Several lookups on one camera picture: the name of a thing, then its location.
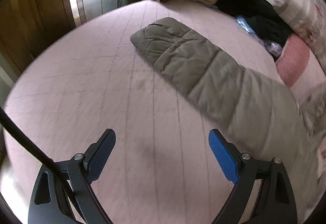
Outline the olive quilted puffer jacket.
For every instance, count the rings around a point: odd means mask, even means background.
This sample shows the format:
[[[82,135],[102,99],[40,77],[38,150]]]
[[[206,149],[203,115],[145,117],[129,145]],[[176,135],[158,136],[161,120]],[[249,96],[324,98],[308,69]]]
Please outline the olive quilted puffer jacket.
[[[318,148],[325,139],[325,85],[302,104],[278,81],[239,65],[195,30],[163,18],[130,38],[146,62],[223,134],[254,157],[279,157],[303,222],[325,192]]]

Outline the black clothes pile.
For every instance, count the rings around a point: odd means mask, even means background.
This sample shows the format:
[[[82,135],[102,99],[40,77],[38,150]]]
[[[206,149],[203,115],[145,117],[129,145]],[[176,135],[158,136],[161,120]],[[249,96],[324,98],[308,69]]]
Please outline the black clothes pile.
[[[293,30],[267,0],[217,0],[221,12],[245,22],[273,59],[281,56],[282,49]]]

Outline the pink red bolster cushion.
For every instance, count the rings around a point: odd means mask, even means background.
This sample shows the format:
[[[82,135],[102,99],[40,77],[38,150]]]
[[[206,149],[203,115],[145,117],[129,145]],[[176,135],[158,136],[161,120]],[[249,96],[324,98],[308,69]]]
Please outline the pink red bolster cushion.
[[[306,69],[309,58],[308,45],[297,34],[291,34],[275,62],[277,73],[286,86],[291,88],[296,83]]]

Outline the clear plastic bag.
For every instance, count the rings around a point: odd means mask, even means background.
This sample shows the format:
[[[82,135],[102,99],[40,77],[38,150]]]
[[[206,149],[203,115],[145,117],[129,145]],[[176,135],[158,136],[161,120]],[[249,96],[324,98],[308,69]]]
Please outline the clear plastic bag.
[[[260,45],[262,45],[270,55],[275,58],[281,56],[282,47],[279,43],[272,41],[270,38],[261,38],[243,17],[238,16],[235,18],[235,20],[251,37],[256,39],[256,41],[260,43]]]

